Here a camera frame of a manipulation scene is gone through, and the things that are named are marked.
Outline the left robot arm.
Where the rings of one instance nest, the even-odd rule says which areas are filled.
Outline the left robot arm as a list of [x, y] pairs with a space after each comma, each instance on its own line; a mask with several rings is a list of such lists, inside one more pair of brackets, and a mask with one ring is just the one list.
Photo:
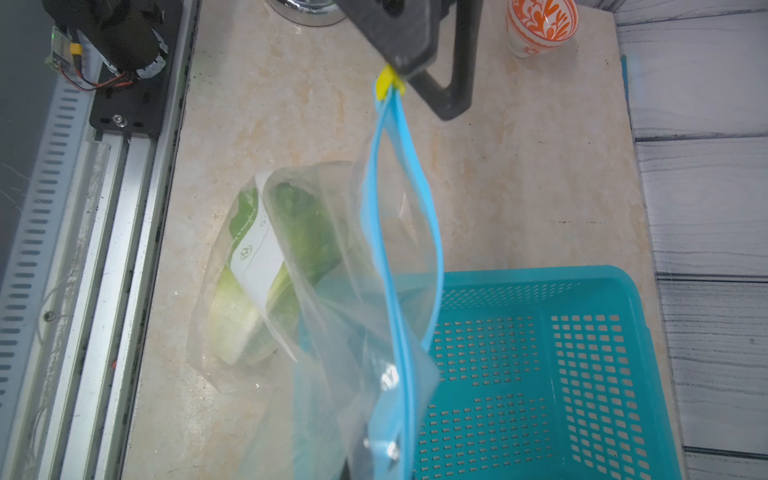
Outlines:
[[[324, 27], [349, 19], [394, 71], [442, 120], [471, 105], [482, 12], [480, 1], [274, 1], [272, 8], [303, 26]], [[45, 11], [64, 27], [85, 34], [118, 72], [162, 67], [158, 1], [46, 1]], [[441, 86], [427, 67], [438, 50], [441, 21], [456, 12], [450, 81]]]

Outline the teal plastic basket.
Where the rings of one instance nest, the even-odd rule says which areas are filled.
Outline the teal plastic basket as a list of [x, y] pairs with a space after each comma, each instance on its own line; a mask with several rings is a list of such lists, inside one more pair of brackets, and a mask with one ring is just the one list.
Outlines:
[[449, 272], [414, 479], [678, 479], [635, 283], [614, 266]]

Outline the clear zipper bag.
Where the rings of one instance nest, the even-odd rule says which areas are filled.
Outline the clear zipper bag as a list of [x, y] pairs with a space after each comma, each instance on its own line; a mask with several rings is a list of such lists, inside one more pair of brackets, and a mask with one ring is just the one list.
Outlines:
[[283, 167], [286, 182], [323, 202], [341, 261], [312, 284], [274, 220], [296, 298], [293, 334], [272, 321], [278, 349], [245, 367], [212, 352], [209, 307], [223, 266], [218, 239], [190, 320], [188, 358], [217, 390], [268, 398], [240, 479], [409, 479], [439, 372], [429, 350], [444, 284], [430, 186], [403, 107], [404, 82], [386, 67], [373, 85], [374, 128], [358, 158]]

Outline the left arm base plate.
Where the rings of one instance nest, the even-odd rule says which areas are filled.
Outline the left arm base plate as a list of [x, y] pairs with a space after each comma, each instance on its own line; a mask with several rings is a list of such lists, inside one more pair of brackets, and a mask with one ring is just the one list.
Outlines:
[[162, 129], [184, 6], [181, 1], [147, 1], [139, 6], [159, 41], [154, 64], [94, 94], [90, 125], [103, 132], [156, 139]]

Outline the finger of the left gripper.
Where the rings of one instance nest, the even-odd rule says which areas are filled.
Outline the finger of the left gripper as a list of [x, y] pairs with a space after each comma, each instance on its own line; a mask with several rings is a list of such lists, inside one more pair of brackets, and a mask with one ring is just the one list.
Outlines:
[[471, 106], [482, 7], [481, 0], [457, 2], [450, 83], [441, 87], [426, 71], [410, 79], [410, 85], [443, 121], [458, 117]]
[[396, 73], [408, 78], [435, 58], [442, 2], [338, 0], [336, 4]]

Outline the chinese cabbage top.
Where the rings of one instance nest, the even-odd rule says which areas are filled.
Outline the chinese cabbage top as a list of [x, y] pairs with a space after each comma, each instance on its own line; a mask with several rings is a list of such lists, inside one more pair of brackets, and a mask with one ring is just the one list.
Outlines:
[[274, 220], [310, 283], [341, 261], [323, 202], [283, 182], [268, 192], [268, 211], [261, 199], [268, 177], [257, 175], [240, 190], [218, 239], [223, 266], [213, 289], [208, 333], [213, 354], [229, 366], [257, 364], [278, 349], [268, 321], [287, 334], [296, 330], [300, 307]]

